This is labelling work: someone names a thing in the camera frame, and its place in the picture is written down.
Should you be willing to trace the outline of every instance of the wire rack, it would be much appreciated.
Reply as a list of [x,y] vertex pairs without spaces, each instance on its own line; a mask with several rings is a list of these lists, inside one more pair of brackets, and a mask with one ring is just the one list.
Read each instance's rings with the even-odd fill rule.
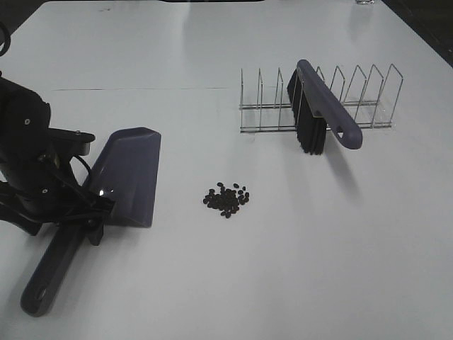
[[[384,77],[375,64],[365,74],[360,65],[354,68],[350,81],[337,65],[330,82],[320,67],[316,73],[362,129],[391,128],[398,102],[403,75],[391,64]],[[280,68],[275,86],[265,86],[261,69],[258,69],[256,93],[244,92],[241,69],[241,132],[286,132],[295,131],[291,103],[285,88]]]

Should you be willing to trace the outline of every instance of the brush handle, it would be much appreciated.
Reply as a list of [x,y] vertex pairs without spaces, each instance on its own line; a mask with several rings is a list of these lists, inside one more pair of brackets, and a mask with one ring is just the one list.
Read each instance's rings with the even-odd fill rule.
[[359,149],[363,140],[359,125],[351,118],[307,60],[299,60],[297,74],[303,83],[303,91],[313,116],[322,116],[326,120],[342,146],[348,149]]

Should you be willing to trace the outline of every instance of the table surface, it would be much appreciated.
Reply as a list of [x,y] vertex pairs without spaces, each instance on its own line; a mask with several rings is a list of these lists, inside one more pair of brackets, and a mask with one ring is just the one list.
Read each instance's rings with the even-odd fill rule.
[[[240,134],[240,68],[253,86],[302,58],[395,63],[395,127],[320,157]],[[19,300],[55,229],[1,223],[0,339],[453,337],[453,71],[382,2],[52,2],[0,69],[96,135],[89,164],[114,130],[162,134],[153,226],[83,244],[44,317]],[[218,181],[251,192],[230,220],[201,204]]]

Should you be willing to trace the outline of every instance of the handle hole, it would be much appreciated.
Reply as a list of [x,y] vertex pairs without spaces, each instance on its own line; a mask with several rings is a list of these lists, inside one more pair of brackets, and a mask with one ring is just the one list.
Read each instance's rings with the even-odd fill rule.
[[0,57],[1,57],[8,51],[9,46],[11,45],[11,34],[9,33],[8,28],[5,26],[5,24],[2,23],[1,21],[0,21],[0,32],[3,34],[3,37],[4,37],[3,47],[0,50]]
[[343,138],[343,129],[341,128],[341,126],[337,126],[336,132],[340,138]]
[[47,292],[46,287],[42,287],[41,289],[39,289],[39,291],[36,293],[36,300],[42,301],[42,299],[45,297],[46,292]]

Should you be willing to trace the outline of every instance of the black bristles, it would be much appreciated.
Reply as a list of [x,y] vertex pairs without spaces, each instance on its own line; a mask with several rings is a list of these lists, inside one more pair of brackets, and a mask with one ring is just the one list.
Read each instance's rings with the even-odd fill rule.
[[326,141],[327,122],[324,118],[313,117],[297,70],[288,83],[288,96],[297,126],[297,139],[305,153],[322,154]]

